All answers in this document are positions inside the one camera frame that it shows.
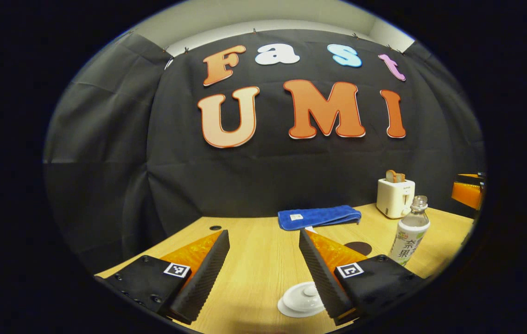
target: blue cloth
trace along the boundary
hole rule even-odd
[[[307,226],[325,226],[344,222],[360,222],[362,214],[354,208],[342,205],[326,209],[298,209],[278,212],[280,227],[286,231],[300,230]]]

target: light wood tabletop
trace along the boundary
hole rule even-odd
[[[360,224],[317,226],[314,230],[338,243],[368,243],[369,257],[391,249],[398,219],[387,218],[374,204],[355,207],[362,213]],[[431,226],[406,268],[420,277],[439,273],[461,248],[473,220],[428,208]],[[278,311],[284,292],[312,277],[298,247],[299,231],[280,229],[278,217],[202,217],[158,245],[129,260],[98,273],[109,277],[142,255],[160,258],[199,238],[214,233],[210,226],[228,230],[230,250],[208,300],[191,325],[206,334],[324,334],[349,325],[335,326],[326,311],[312,317],[291,318]]]

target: toaster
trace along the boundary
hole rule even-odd
[[[378,180],[376,208],[389,218],[401,218],[410,213],[416,184],[413,180],[389,182]]]

